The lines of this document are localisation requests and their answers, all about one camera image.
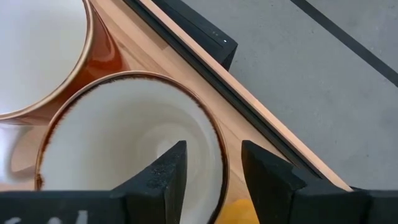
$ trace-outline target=brown rim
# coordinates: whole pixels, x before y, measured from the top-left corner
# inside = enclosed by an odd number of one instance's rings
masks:
[[[119,72],[115,73],[112,75],[109,75],[107,77],[100,78],[96,81],[91,82],[89,85],[85,86],[81,90],[79,90],[77,93],[75,93],[62,107],[57,111],[57,113],[54,115],[52,118],[46,133],[44,134],[44,138],[40,144],[39,151],[37,153],[37,162],[36,162],[36,170],[35,170],[35,190],[40,190],[43,184],[43,178],[40,174],[40,166],[42,164],[42,159],[43,159],[43,154],[45,152],[45,148],[47,144],[50,141],[50,137],[57,126],[58,122],[65,116],[65,113],[71,110],[73,105],[78,102],[80,98],[82,98],[85,94],[89,93],[90,91],[94,90],[96,87],[113,82],[115,80],[120,80],[120,79],[126,79],[126,78],[146,78],[146,79],[154,79],[163,83],[166,83],[168,85],[172,85],[175,88],[179,89],[180,91],[184,92],[186,95],[188,95],[193,101],[195,101],[198,106],[205,112],[206,116],[210,120],[211,125],[213,126],[217,139],[218,139],[218,144],[221,149],[221,160],[223,163],[223,183],[221,185],[221,190],[220,190],[220,198],[218,200],[218,204],[213,211],[208,223],[214,223],[216,221],[216,218],[218,214],[220,213],[220,210],[224,204],[225,197],[226,197],[226,191],[228,188],[229,184],[229,164],[228,164],[228,152],[226,150],[226,144],[225,140],[223,137],[223,133],[221,131],[221,128],[216,121],[213,113],[209,110],[208,106],[202,102],[202,100],[191,90],[189,90],[187,87],[183,86],[179,82],[173,80],[172,78],[163,76],[158,73],[153,73],[153,72],[145,72],[145,71],[130,71],[130,72]]]
[[[49,95],[46,97],[42,98],[38,102],[25,107],[21,110],[13,111],[11,113],[6,113],[6,114],[0,114],[0,120],[2,119],[10,119],[10,118],[16,118],[18,116],[21,116],[23,114],[29,113],[33,110],[36,110],[37,108],[40,108],[44,104],[48,103],[49,101],[53,100],[60,92],[62,92],[68,85],[69,83],[77,76],[78,72],[82,68],[85,60],[87,59],[87,55],[91,50],[91,46],[93,43],[93,10],[92,10],[92,5],[90,4],[89,0],[82,0],[83,5],[85,7],[86,11],[86,19],[87,19],[87,28],[86,28],[86,39],[85,39],[85,44],[83,46],[83,50],[81,51],[80,57],[73,68],[73,70],[69,73],[69,75],[64,79],[64,81],[56,88],[54,89],[53,92],[51,92]]]

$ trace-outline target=concrete floor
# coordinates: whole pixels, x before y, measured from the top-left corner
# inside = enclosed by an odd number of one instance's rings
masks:
[[[308,0],[398,70],[398,0]],[[398,88],[289,0],[184,0],[239,44],[230,72],[347,183],[398,189]]]

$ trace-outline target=white mug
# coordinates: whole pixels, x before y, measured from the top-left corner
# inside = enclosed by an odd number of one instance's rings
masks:
[[[121,72],[73,95],[49,124],[36,190],[111,190],[187,141],[181,223],[212,223],[228,184],[226,144],[208,107],[156,73]]]
[[[0,29],[0,182],[16,183],[34,176],[34,167],[11,170],[19,138],[128,66],[89,0],[1,1]]]

